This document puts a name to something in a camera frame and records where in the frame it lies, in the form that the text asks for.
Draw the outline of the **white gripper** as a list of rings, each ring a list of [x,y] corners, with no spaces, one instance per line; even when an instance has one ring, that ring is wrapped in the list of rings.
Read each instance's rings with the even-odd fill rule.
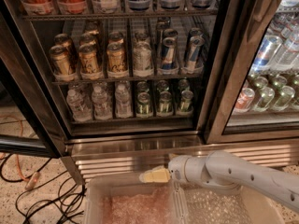
[[[169,171],[163,166],[157,166],[142,173],[139,180],[142,183],[167,183],[172,178],[176,182],[187,183],[185,166],[190,156],[170,153],[168,157],[170,160],[168,163]]]

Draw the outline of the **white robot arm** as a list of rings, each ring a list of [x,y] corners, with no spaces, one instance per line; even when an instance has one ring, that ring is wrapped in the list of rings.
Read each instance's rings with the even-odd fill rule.
[[[225,195],[237,194],[245,186],[299,212],[298,175],[253,164],[226,151],[213,151],[205,157],[178,155],[166,168],[158,166],[139,176],[142,183],[167,183],[170,179]]]

